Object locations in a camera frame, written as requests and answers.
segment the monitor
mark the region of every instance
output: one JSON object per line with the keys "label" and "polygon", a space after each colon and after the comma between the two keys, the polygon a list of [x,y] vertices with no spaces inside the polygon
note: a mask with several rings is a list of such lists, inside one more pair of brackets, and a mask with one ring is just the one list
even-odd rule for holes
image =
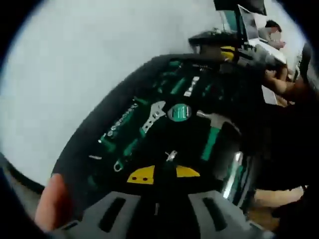
{"label": "monitor", "polygon": [[214,0],[217,11],[237,11],[238,4],[251,12],[267,15],[264,0]]}
{"label": "monitor", "polygon": [[238,5],[240,14],[243,19],[243,23],[245,25],[245,32],[247,35],[247,40],[258,39],[258,28],[256,25],[255,17],[252,12],[248,11],[246,8]]}

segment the metal tool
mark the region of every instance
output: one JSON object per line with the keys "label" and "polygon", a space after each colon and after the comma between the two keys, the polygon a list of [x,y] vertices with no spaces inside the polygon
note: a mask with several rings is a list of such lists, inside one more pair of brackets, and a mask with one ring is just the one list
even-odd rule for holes
{"label": "metal tool", "polygon": [[120,160],[115,162],[115,164],[113,166],[113,169],[117,173],[120,172],[123,169],[123,164],[120,162]]}
{"label": "metal tool", "polygon": [[100,156],[95,156],[95,155],[89,155],[89,158],[93,158],[93,159],[102,159],[102,157]]}
{"label": "metal tool", "polygon": [[149,129],[152,127],[155,121],[157,121],[160,117],[165,116],[165,112],[162,110],[164,108],[165,101],[159,101],[151,106],[150,117],[145,122],[142,127],[144,133],[147,133]]}
{"label": "metal tool", "polygon": [[170,154],[166,153],[165,154],[168,155],[166,162],[173,162],[173,160],[175,159],[176,155],[177,155],[177,151],[173,150]]}
{"label": "metal tool", "polygon": [[234,185],[236,174],[237,174],[237,169],[239,168],[240,165],[242,165],[243,162],[243,152],[236,152],[234,154],[234,159],[233,163],[231,166],[231,173],[230,176],[227,180],[226,187],[224,188],[222,194],[224,198],[228,198],[230,195],[230,191]]}
{"label": "metal tool", "polygon": [[224,116],[221,116],[216,113],[211,113],[209,115],[209,114],[205,114],[203,111],[197,111],[196,115],[202,118],[210,119],[210,126],[214,128],[218,128],[218,129],[221,129],[223,127],[223,124],[227,122],[231,124],[238,131],[238,133],[241,134],[239,128],[231,120],[229,120],[228,118]]}
{"label": "metal tool", "polygon": [[192,91],[193,91],[193,89],[194,89],[196,83],[198,82],[198,80],[199,80],[199,76],[194,76],[194,77],[193,77],[193,80],[192,80],[192,82],[191,82],[191,85],[189,86],[189,88],[187,89],[187,91],[185,91],[184,96],[186,96],[186,97],[190,97],[190,96],[191,96],[191,93],[192,93]]}
{"label": "metal tool", "polygon": [[207,66],[207,65],[198,65],[198,64],[193,64],[193,67],[199,67],[200,69],[209,69],[209,70],[213,70],[211,67]]}

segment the open tool case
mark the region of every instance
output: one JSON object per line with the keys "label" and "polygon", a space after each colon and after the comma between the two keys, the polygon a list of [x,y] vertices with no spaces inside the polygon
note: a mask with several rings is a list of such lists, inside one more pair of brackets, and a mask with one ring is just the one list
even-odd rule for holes
{"label": "open tool case", "polygon": [[236,64],[160,56],[89,114],[53,173],[63,175],[75,215],[112,191],[156,202],[216,190],[244,208],[264,104],[260,82]]}

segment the white wall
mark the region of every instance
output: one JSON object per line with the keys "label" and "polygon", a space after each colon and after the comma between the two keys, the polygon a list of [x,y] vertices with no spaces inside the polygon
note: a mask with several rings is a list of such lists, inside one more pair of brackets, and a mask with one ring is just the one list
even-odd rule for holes
{"label": "white wall", "polygon": [[255,14],[255,20],[257,27],[264,27],[267,20],[274,20],[282,28],[282,41],[286,42],[286,46],[281,49],[287,58],[288,67],[292,70],[295,69],[297,63],[297,56],[301,53],[302,48],[305,43],[305,38],[295,24],[295,22],[290,18],[290,16],[285,12],[285,10],[278,4],[275,0],[264,0],[265,8],[267,11],[267,16],[262,16]]}
{"label": "white wall", "polygon": [[154,56],[222,28],[213,0],[47,0],[17,36],[2,73],[0,150],[45,184],[82,120]]}

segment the person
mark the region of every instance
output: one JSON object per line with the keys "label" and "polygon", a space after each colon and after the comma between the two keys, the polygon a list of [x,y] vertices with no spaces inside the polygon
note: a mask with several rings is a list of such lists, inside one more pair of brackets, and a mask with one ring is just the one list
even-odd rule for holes
{"label": "person", "polygon": [[315,170],[312,157],[317,152],[318,77],[313,68],[314,56],[308,43],[304,45],[300,64],[300,76],[295,83],[275,78],[275,72],[266,70],[264,86],[287,101],[295,102],[286,108],[273,109],[270,120],[271,160],[262,168],[258,187],[266,190],[291,190],[302,186],[300,200],[274,210],[280,217],[278,235],[287,236],[288,228],[306,228],[306,220],[314,206]]}
{"label": "person", "polygon": [[35,223],[49,232],[66,224],[72,215],[72,203],[61,174],[53,174],[44,188],[37,210]]}
{"label": "person", "polygon": [[259,37],[265,39],[269,45],[279,50],[280,48],[285,47],[286,43],[271,39],[271,34],[276,32],[281,33],[282,29],[279,24],[273,20],[268,20],[265,27],[258,29]]}
{"label": "person", "polygon": [[[284,66],[280,67],[278,71],[266,71],[266,78],[275,78],[277,80],[281,80],[286,82],[288,79],[288,67],[285,64]],[[277,104],[283,107],[286,107],[290,102],[286,101],[284,98],[276,95]]]}

